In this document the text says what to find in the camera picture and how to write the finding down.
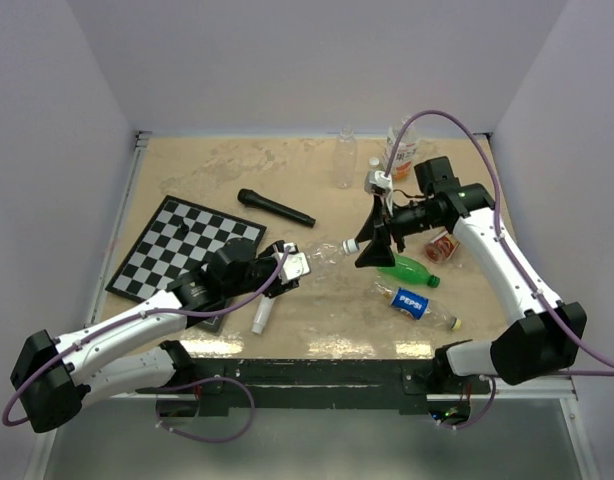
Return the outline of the white label tea bottle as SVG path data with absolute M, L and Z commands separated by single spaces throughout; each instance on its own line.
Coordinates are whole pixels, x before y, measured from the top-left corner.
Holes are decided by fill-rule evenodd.
M 395 140 L 408 119 L 409 116 L 404 115 L 400 120 L 392 123 L 388 129 L 381 160 L 381 164 L 384 168 L 387 167 Z M 392 163 L 390 174 L 394 182 L 405 180 L 409 176 L 418 149 L 418 144 L 419 135 L 416 129 L 410 126 L 398 144 L 397 152 Z

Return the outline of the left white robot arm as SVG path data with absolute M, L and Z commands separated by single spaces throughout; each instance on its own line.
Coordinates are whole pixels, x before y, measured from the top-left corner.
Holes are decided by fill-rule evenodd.
M 247 239 L 233 239 L 195 263 L 153 296 L 105 322 L 51 336 L 29 336 L 10 375 L 15 389 L 2 422 L 36 433 L 52 431 L 83 408 L 121 393 L 144 389 L 183 392 L 199 375 L 190 354 L 170 335 L 235 311 L 231 300 L 272 300 L 308 275 L 306 255 L 277 241 L 262 253 Z

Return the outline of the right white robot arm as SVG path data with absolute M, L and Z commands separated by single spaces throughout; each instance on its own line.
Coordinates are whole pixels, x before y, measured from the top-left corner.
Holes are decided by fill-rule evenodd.
M 392 267 L 408 235 L 443 227 L 471 252 L 503 308 L 508 328 L 493 341 L 463 341 L 437 349 L 432 379 L 446 393 L 468 376 L 495 375 L 509 385 L 572 366 L 587 315 L 577 303 L 564 303 L 507 237 L 496 203 L 479 183 L 461 185 L 448 158 L 414 168 L 423 195 L 405 206 L 393 202 L 390 175 L 374 170 L 365 189 L 373 206 L 355 238 L 364 250 L 358 268 Z

